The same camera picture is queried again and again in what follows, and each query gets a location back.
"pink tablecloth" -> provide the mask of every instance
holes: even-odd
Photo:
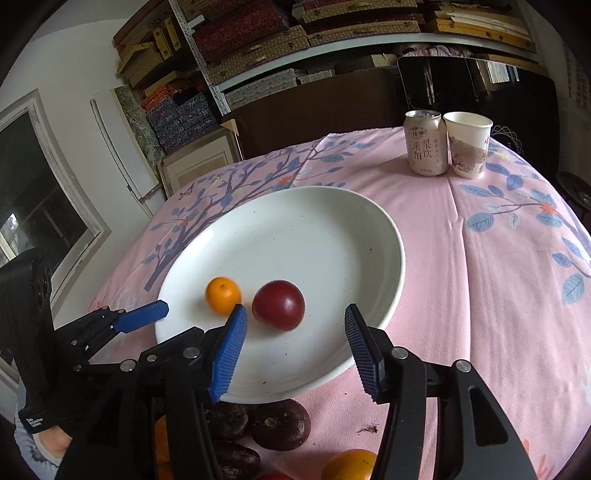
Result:
[[[486,174],[425,178],[408,168],[401,128],[329,135],[200,178],[170,199],[91,306],[131,310],[156,300],[183,248],[208,224],[257,196],[329,185],[380,204],[400,229],[407,276],[387,331],[426,361],[469,359],[505,409],[540,479],[551,479],[591,422],[591,240],[550,184],[492,141]],[[95,360],[136,358],[154,329],[120,335]],[[387,407],[354,368],[298,398],[313,428],[288,453],[259,448],[267,467],[319,477],[331,455],[377,452]],[[421,478],[434,459],[430,404]],[[358,431],[375,423],[380,434]]]

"white paper cup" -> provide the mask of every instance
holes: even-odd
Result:
[[[449,137],[453,171],[466,179],[479,179],[484,175],[492,121],[468,112],[446,113],[443,119]]]

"wooden frame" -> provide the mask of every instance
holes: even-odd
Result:
[[[232,125],[218,127],[164,157],[158,170],[167,198],[206,173],[242,160],[240,145]]]
[[[56,311],[71,289],[83,267],[111,233],[100,214],[92,206],[51,130],[37,90],[25,95],[0,112],[0,131],[22,115],[29,115],[39,146],[58,185],[70,201],[87,231],[72,246],[51,277],[51,309]]]

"plate rim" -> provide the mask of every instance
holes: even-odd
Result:
[[[324,185],[303,185],[301,187],[293,187],[293,188],[289,188],[289,189],[284,189],[284,190],[279,190],[278,192],[270,192],[267,193],[265,195],[262,195],[260,197],[256,197],[253,198],[252,200],[240,205],[239,207],[237,207],[235,210],[230,210],[230,212],[225,213],[224,215],[222,215],[219,219],[224,218],[228,213],[237,211],[242,209],[243,207],[246,207],[247,205],[249,205],[251,202],[254,202],[256,200],[259,199],[263,199],[265,197],[268,197],[270,195],[280,195],[280,194],[292,194],[291,192],[294,190],[309,190],[309,189],[330,189],[330,190],[339,190],[341,192],[346,192],[346,194],[351,194],[357,197],[360,197],[362,201],[367,201],[371,204],[373,204],[375,207],[378,208],[378,210],[386,217],[386,219],[389,221],[390,225],[392,226],[396,239],[398,241],[398,245],[400,247],[400,251],[399,251],[399,255],[400,255],[400,273],[398,275],[398,286],[396,289],[396,293],[394,294],[394,299],[392,300],[392,303],[390,304],[390,307],[388,308],[388,311],[386,312],[385,317],[382,319],[382,321],[379,323],[379,325],[377,326],[377,328],[380,329],[384,329],[388,326],[388,324],[390,323],[390,320],[392,319],[397,307],[398,307],[398,303],[400,301],[400,297],[402,295],[402,290],[404,288],[404,281],[406,278],[406,252],[404,249],[404,243],[402,242],[402,236],[400,235],[400,231],[398,230],[398,227],[396,226],[396,223],[394,222],[393,218],[390,217],[389,213],[377,202],[375,202],[374,200],[372,200],[369,197],[366,197],[365,195],[362,195],[361,193],[355,192],[353,190],[348,190],[348,189],[344,189],[344,188],[340,188],[340,187],[329,187],[329,186],[324,186]],[[164,281],[162,282],[162,285],[160,286],[160,290],[158,291],[158,299],[160,300],[160,295],[161,292],[168,280],[168,276],[170,275],[170,272],[172,271],[172,269],[174,268],[175,264],[179,261],[179,259],[181,258],[183,252],[189,248],[191,246],[191,244],[193,242],[196,242],[198,240],[198,238],[205,234],[210,228],[213,228],[213,226],[216,224],[217,220],[213,223],[211,223],[210,225],[207,226],[207,228],[205,228],[204,230],[202,230],[193,240],[191,240],[191,243],[189,243],[185,249],[183,249],[183,251],[181,251],[178,255],[178,257],[174,260],[173,264],[171,265],[170,269],[168,270],[168,272],[166,273],[166,277],[164,277]],[[157,345],[161,342],[165,342],[166,340],[159,340],[158,339],[158,322],[154,325],[154,336],[156,337],[156,343]],[[275,401],[281,401],[281,400],[285,400],[286,398],[294,398],[298,395],[302,395],[304,393],[307,393],[311,390],[314,390],[315,388],[318,388],[322,385],[324,385],[325,383],[328,383],[329,381],[335,379],[336,377],[338,377],[340,374],[344,373],[346,370],[348,370],[353,364],[355,363],[355,361],[353,360],[353,353],[351,353],[348,357],[347,360],[343,361],[341,364],[339,364],[338,366],[334,367],[332,370],[330,370],[329,372],[325,373],[324,375],[322,375],[321,377],[318,377],[316,380],[312,380],[310,382],[306,382],[305,384],[296,387],[296,388],[292,388],[289,389],[287,391],[285,391],[284,393],[281,394],[264,394],[260,397],[257,398],[249,398],[244,399],[243,397],[235,397],[232,396],[229,393],[225,393],[224,395],[222,395],[222,401],[225,402],[230,402],[230,403],[238,403],[238,404],[244,404],[244,405],[253,405],[253,404],[262,404],[262,403],[270,403],[270,402],[275,402]]]

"person's hand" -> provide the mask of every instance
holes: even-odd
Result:
[[[66,450],[72,441],[72,437],[70,437],[57,425],[51,427],[49,430],[44,430],[41,432],[38,439],[48,451],[48,453],[59,459],[64,458]]]

